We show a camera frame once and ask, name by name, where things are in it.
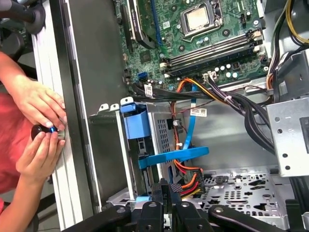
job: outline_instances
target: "motherboard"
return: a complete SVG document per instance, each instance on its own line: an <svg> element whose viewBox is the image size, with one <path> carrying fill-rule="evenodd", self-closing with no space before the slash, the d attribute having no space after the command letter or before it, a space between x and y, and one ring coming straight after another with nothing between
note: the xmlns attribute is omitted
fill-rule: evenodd
<svg viewBox="0 0 309 232"><path fill-rule="evenodd" d="M124 80L175 91L182 78L219 86L266 75L256 0L115 0Z"/></svg>

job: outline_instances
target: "finger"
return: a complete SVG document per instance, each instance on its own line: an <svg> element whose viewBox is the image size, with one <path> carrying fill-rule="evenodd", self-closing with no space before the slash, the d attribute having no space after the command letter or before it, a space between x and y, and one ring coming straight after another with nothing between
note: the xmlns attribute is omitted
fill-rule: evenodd
<svg viewBox="0 0 309 232"><path fill-rule="evenodd" d="M49 150L43 166L46 166L48 168L52 164L56 155L57 144L58 144L58 133L53 132L50 137Z"/></svg>
<svg viewBox="0 0 309 232"><path fill-rule="evenodd" d="M30 122L38 122L38 124L41 124L43 126L46 126L48 128L53 126L53 123L48 120L35 106L28 104L27 106L27 113L28 118L30 118Z"/></svg>
<svg viewBox="0 0 309 232"><path fill-rule="evenodd" d="M61 151L62 151L62 149L63 149L63 147L64 147L65 142L66 142L66 141L64 141L64 140L60 140L60 141L58 142L56 154L55 154L54 160L53 160L53 162L52 162L52 164L51 164L51 165L54 166L54 167L55 167L56 164L57 164L57 161L58 161L58 159L59 159L59 156L60 156L60 154L61 154Z"/></svg>
<svg viewBox="0 0 309 232"><path fill-rule="evenodd" d="M31 137L28 140L28 144L25 148L25 151L23 155L20 157L19 162L22 165L28 166L33 158L35 157L35 154L37 153L40 144L42 143L43 139L45 138L45 133L40 132L32 141Z"/></svg>
<svg viewBox="0 0 309 232"><path fill-rule="evenodd" d="M50 136L51 136L51 133L47 133L45 138L41 142L40 147L39 147L37 153L35 154L35 156L33 158L33 161L28 166L30 169L35 170L35 169L42 168L42 166L43 166L43 164L46 160L47 154L48 154Z"/></svg>
<svg viewBox="0 0 309 232"><path fill-rule="evenodd" d="M60 107L60 105L49 95L40 94L40 98L52 108L52 110L63 120L63 122L67 123L67 115L66 112Z"/></svg>
<svg viewBox="0 0 309 232"><path fill-rule="evenodd" d="M47 124L49 125L47 127L50 128L54 124L54 126L56 126L59 130L63 131L65 129L63 123L60 121L60 119L55 114L53 109L46 102L44 102L42 99L35 99L33 102L31 102L31 104L37 110L39 110L41 112L41 114L43 114L46 118L49 119L48 120L49 122L45 123L45 125L47 125Z"/></svg>
<svg viewBox="0 0 309 232"><path fill-rule="evenodd" d="M62 109L66 108L66 106L64 104L64 101L63 101L62 97L59 94L57 94L56 92L52 91L51 89L47 89L46 90L46 94L49 97L51 97L52 99L54 99L58 103L58 105L61 106Z"/></svg>

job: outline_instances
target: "yellow wire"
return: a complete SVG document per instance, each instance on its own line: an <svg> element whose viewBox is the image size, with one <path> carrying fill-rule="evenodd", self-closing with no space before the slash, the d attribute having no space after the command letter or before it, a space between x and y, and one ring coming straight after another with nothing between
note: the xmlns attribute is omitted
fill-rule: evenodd
<svg viewBox="0 0 309 232"><path fill-rule="evenodd" d="M288 0L288 6L287 8L285 9L285 17L286 17L286 22L291 30L291 33L297 38L299 39L301 42L303 43L306 43L308 44L309 43L309 40L307 39L304 39L303 37L301 37L296 31L295 31L295 28L292 24L292 18L291 18L291 14L290 14L290 11L291 11L291 6L292 6L292 0Z"/></svg>
<svg viewBox="0 0 309 232"><path fill-rule="evenodd" d="M190 197L190 196L192 196L192 195L195 195L195 194L197 194L198 192L200 192L201 190L198 188L197 190L195 190L194 192L191 192L189 195L187 195L187 196L185 196L185 197L182 197L182 200L183 199L185 199L185 198L188 198L188 197Z"/></svg>
<svg viewBox="0 0 309 232"><path fill-rule="evenodd" d="M203 87L199 82L196 82L195 80L192 80L192 79L189 79L189 78L186 78L185 80L187 80L188 82L191 82L191 83L197 85L201 90L203 90L206 94L208 94L209 96L211 96L213 99L215 99L215 100L217 100L217 101L219 101L219 102L222 102L222 103L226 104L226 102L224 102L224 101L222 101L222 100L216 98L214 95L212 95L212 93L209 92L208 89L206 89L205 87Z"/></svg>

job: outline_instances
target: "blue drive bracket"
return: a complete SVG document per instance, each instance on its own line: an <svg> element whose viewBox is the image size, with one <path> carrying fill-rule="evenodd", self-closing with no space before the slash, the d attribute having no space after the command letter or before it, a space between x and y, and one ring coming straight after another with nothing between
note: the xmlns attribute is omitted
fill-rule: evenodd
<svg viewBox="0 0 309 232"><path fill-rule="evenodd" d="M159 155L148 156L139 160L140 169L147 168L158 163L165 163L170 160L179 160L180 162L187 161L209 154L208 147L194 147L186 150L170 151Z"/></svg>
<svg viewBox="0 0 309 232"><path fill-rule="evenodd" d="M150 136L148 112L145 107L133 104L120 108L121 113L135 112L135 115L124 117L127 139L139 139Z"/></svg>

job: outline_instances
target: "knob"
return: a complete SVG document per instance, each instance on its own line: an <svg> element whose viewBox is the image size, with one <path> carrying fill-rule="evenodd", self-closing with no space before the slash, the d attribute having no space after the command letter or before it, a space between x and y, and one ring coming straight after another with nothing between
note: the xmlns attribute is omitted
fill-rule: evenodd
<svg viewBox="0 0 309 232"><path fill-rule="evenodd" d="M40 132L45 132L45 133L53 133L53 132L58 132L58 139L64 139L65 133L64 130L58 130L56 127L48 128L42 125L34 125L31 129L31 138L34 140L34 138L40 133Z"/></svg>

